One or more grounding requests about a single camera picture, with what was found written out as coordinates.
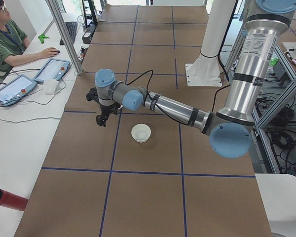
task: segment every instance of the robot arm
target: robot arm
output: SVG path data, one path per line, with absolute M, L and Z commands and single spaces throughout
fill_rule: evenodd
M 278 37 L 290 25 L 296 0 L 252 0 L 246 12 L 248 31 L 239 63 L 224 108 L 216 114 L 182 104 L 143 87 L 129 87 L 117 81 L 109 69 L 95 75 L 96 88 L 88 100 L 100 104 L 102 114 L 97 124 L 105 126 L 119 105 L 132 111 L 140 106 L 163 113 L 185 125 L 198 128 L 210 136 L 215 152 L 227 158 L 244 155 L 251 144 L 249 132 L 254 125 L 252 110 L 276 46 Z

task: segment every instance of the black keyboard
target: black keyboard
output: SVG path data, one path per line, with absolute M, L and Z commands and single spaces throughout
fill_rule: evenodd
M 74 43 L 78 23 L 76 21 L 69 21 L 69 22 L 65 22 L 65 24 L 66 24 L 68 33 L 70 35 L 71 41 Z M 60 39 L 59 44 L 64 45 L 64 41 Z

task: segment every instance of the man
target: man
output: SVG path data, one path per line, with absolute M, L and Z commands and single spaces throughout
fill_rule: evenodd
M 50 58 L 59 53 L 51 47 L 39 53 L 23 54 L 29 44 L 26 33 L 11 20 L 4 1 L 0 0 L 0 71 L 8 73 L 15 66 Z

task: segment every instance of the person's arm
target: person's arm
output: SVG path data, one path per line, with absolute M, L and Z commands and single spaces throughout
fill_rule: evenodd
M 15 66 L 26 64 L 26 63 L 31 63 L 38 59 L 50 58 L 50 57 L 56 56 L 58 53 L 59 51 L 56 48 L 47 48 L 39 53 L 22 54 L 22 55 L 15 55 L 15 56 L 9 55 L 8 57 L 6 57 L 4 61 L 9 65 L 15 67 Z
M 29 40 L 29 38 L 28 37 L 26 37 L 26 38 L 24 38 L 24 40 L 23 40 L 23 44 L 24 44 L 24 46 L 25 46 L 25 48 L 27 48 L 29 45 L 30 45 L 30 40 Z

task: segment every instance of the white cup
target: white cup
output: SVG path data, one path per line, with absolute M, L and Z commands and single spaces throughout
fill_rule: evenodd
M 132 128 L 132 137 L 135 139 L 136 142 L 145 142 L 151 135 L 150 127 L 146 124 L 140 123 L 135 125 Z

